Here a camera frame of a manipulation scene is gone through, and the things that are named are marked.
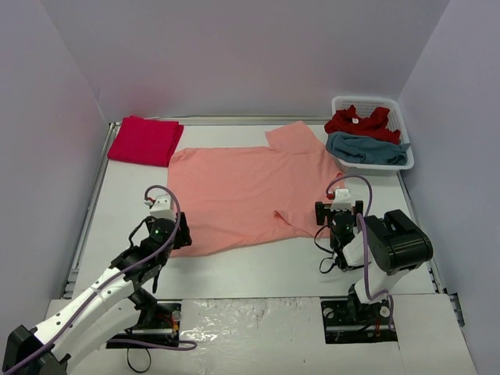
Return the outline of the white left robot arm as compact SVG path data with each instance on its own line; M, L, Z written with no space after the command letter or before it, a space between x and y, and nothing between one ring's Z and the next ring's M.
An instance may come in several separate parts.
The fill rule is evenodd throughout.
M191 243L183 212L146 217L148 236L120 253L82 294L30 329L8 336L4 374L68 374L119 332L153 324L159 307L144 289L156 283L174 249Z

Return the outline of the salmon pink t-shirt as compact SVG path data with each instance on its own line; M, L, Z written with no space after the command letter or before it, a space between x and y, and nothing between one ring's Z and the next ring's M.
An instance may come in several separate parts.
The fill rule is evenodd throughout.
M173 154L167 187L187 217L198 257L316 233L315 204L341 175L303 122L266 132L266 146L185 148Z

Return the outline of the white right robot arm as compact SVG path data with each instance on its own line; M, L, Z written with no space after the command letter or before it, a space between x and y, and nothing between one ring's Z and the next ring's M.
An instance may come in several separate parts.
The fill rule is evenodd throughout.
M357 322L367 321L375 305L385 305L390 318L391 289L433 258L429 237L400 209L383 217L364 216L363 203L315 203L316 232L329 231L329 246L321 248L342 272L362 270L348 292L346 311Z

